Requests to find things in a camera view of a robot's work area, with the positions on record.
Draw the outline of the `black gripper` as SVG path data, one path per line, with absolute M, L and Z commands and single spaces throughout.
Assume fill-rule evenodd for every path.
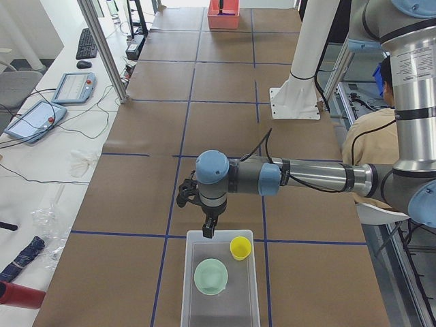
M 225 204 L 219 206 L 203 206 L 206 215 L 205 224 L 202 226 L 203 237 L 212 238 L 219 216 L 225 211 Z

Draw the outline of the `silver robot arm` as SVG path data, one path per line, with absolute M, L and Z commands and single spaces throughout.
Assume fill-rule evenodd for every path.
M 189 198 L 206 215 L 205 237 L 213 236 L 229 193 L 273 196 L 286 185 L 351 191 L 435 225 L 435 2 L 353 1 L 349 32 L 353 40 L 377 42 L 390 54 L 399 159 L 357 166 L 253 154 L 228 159 L 205 151 L 196 159 Z

